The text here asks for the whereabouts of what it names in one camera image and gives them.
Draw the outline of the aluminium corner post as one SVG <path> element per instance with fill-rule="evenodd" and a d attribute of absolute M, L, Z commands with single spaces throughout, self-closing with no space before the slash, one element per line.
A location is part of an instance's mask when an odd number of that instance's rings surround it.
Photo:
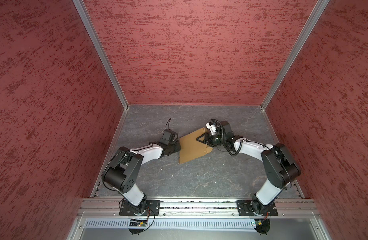
<path fill-rule="evenodd" d="M 118 81 L 118 78 L 115 74 L 115 71 L 113 67 L 111 66 L 111 63 L 109 61 L 109 58 L 105 52 L 105 49 L 100 41 L 100 38 L 97 34 L 97 31 L 95 30 L 95 27 L 92 23 L 92 20 L 89 16 L 88 10 L 84 4 L 84 1 L 82 0 L 73 0 L 73 3 L 77 9 L 77 12 L 85 26 L 85 29 L 96 49 L 96 52 L 104 66 L 104 69 L 107 72 L 107 75 L 116 91 L 116 94 L 122 103 L 123 108 L 127 111 L 129 109 L 128 101 L 126 100 L 125 94 L 120 86 L 120 83 Z"/>
<path fill-rule="evenodd" d="M 309 15 L 305 25 L 303 26 L 297 40 L 295 41 L 288 57 L 285 60 L 282 68 L 280 69 L 273 85 L 271 86 L 269 92 L 267 93 L 266 97 L 264 98 L 261 104 L 261 110 L 264 112 L 268 107 L 270 101 L 274 97 L 277 89 L 281 85 L 282 81 L 284 80 L 286 74 L 290 70 L 292 64 L 296 60 L 298 54 L 302 50 L 304 44 L 306 43 L 307 39 L 309 38 L 310 34 L 312 33 L 314 27 L 316 26 L 318 20 L 322 16 L 323 12 L 325 11 L 326 7 L 329 4 L 329 0 L 318 0 Z"/>

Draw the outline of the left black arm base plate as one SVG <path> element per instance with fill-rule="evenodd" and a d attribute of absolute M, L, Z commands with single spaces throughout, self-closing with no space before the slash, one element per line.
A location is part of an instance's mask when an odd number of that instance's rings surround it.
<path fill-rule="evenodd" d="M 119 203 L 120 216 L 158 216 L 160 212 L 160 200 L 144 200 L 138 206 L 132 205 L 129 201 L 124 200 Z"/>

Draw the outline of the brown cardboard box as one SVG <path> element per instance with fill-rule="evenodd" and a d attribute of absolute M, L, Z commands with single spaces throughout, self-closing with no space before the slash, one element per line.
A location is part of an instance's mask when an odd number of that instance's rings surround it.
<path fill-rule="evenodd" d="M 181 150 L 179 153 L 179 164 L 187 163 L 212 152 L 212 147 L 196 140 L 205 133 L 206 129 L 201 128 L 180 138 Z"/>

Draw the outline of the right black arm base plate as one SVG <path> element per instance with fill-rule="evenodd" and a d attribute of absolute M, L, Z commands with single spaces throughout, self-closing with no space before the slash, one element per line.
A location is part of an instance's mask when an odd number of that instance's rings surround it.
<path fill-rule="evenodd" d="M 239 216 L 245 217 L 271 217 L 278 216 L 275 202 L 263 205 L 259 200 L 236 201 Z"/>

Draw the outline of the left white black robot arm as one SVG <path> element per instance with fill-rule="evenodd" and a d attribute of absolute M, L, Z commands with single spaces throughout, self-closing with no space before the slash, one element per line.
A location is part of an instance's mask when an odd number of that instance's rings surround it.
<path fill-rule="evenodd" d="M 101 175 L 103 185 L 108 190 L 122 195 L 130 206 L 131 212 L 140 216 L 147 211 L 147 196 L 136 184 L 141 166 L 180 150 L 179 141 L 168 144 L 152 142 L 138 149 L 120 147 Z"/>

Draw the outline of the left aluminium corner post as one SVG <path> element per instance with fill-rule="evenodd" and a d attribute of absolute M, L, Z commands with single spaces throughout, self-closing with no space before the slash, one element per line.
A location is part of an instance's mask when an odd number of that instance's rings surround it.
<path fill-rule="evenodd" d="M 116 91 L 116 94 L 122 103 L 123 108 L 127 111 L 129 109 L 128 101 L 126 100 L 125 94 L 120 86 L 120 83 L 118 81 L 118 78 L 115 74 L 115 71 L 113 67 L 111 66 L 111 63 L 109 61 L 109 58 L 105 52 L 105 49 L 100 41 L 100 38 L 97 34 L 97 31 L 95 30 L 95 27 L 92 23 L 92 20 L 89 16 L 88 10 L 84 4 L 84 1 L 82 0 L 73 0 L 73 3 L 77 9 L 77 12 L 85 26 L 85 29 L 96 49 L 96 52 L 104 66 L 104 69 L 107 72 L 107 75 Z"/>

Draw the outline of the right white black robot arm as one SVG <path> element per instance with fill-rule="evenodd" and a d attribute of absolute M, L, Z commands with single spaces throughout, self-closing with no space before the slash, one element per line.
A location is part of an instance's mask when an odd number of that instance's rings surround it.
<path fill-rule="evenodd" d="M 265 145 L 244 138 L 233 136 L 227 139 L 223 135 L 204 133 L 196 141 L 209 147 L 223 146 L 231 155 L 245 154 L 263 163 L 266 181 L 261 189 L 252 197 L 248 211 L 253 215 L 262 216 L 273 209 L 274 200 L 301 175 L 301 169 L 283 144 Z"/>

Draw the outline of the right aluminium corner post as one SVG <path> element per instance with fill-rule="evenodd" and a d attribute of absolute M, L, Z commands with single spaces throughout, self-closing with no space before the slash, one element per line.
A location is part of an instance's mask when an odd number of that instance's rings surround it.
<path fill-rule="evenodd" d="M 282 68 L 280 69 L 273 85 L 271 86 L 269 92 L 267 93 L 266 97 L 264 98 L 261 104 L 261 110 L 264 112 L 268 107 L 270 101 L 274 97 L 277 89 L 281 85 L 282 81 L 284 80 L 286 74 L 290 70 L 292 64 L 296 60 L 298 54 L 302 50 L 304 44 L 306 43 L 307 39 L 309 38 L 310 34 L 312 33 L 314 27 L 316 26 L 318 20 L 322 16 L 323 12 L 325 11 L 326 7 L 329 4 L 329 0 L 318 0 L 309 15 L 305 25 L 303 26 L 297 40 L 295 41 L 288 57 L 285 60 Z"/>

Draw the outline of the aluminium front rail frame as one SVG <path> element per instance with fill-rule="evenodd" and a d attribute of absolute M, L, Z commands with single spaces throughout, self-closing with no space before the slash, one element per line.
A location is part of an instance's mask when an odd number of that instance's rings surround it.
<path fill-rule="evenodd" d="M 311 231 L 318 240 L 329 240 L 331 237 L 324 225 L 319 211 L 312 199 L 279 199 L 275 201 L 278 216 L 271 217 L 245 217 L 239 216 L 236 201 L 231 198 L 151 198 L 150 200 L 160 200 L 160 212 L 158 216 L 120 216 L 119 203 L 122 198 L 102 197 L 84 199 L 73 227 L 68 235 L 69 240 L 80 240 L 83 231 L 87 228 L 84 224 L 87 219 L 132 219 L 139 220 L 142 225 L 149 225 L 151 219 L 251 219 L 256 223 L 270 220 L 285 221 L 305 220 L 311 224 Z"/>

